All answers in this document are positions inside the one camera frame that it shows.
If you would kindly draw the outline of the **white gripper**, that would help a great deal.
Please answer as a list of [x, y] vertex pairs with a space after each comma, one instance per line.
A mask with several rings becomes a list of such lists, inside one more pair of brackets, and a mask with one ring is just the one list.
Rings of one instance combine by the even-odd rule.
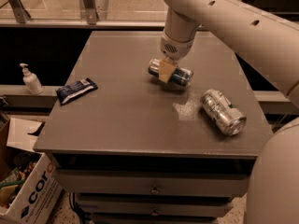
[[[163, 33], [161, 37], [160, 50], [165, 57], [178, 61], [189, 53], [192, 43], [192, 40], [177, 42], [169, 38], [166, 33]], [[170, 80], [172, 74], [177, 68], [176, 63], [168, 58], [163, 58], [159, 61], [158, 78], [164, 83], [167, 83]]]

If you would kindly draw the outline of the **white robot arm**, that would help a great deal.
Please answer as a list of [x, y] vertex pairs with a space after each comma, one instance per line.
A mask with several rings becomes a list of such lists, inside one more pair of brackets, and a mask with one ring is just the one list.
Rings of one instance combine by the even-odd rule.
[[[174, 61], [204, 25], [299, 106], [299, 26], [238, 0], [164, 0], [161, 51]], [[299, 224], [299, 120], [263, 146], [249, 179], [246, 224]]]

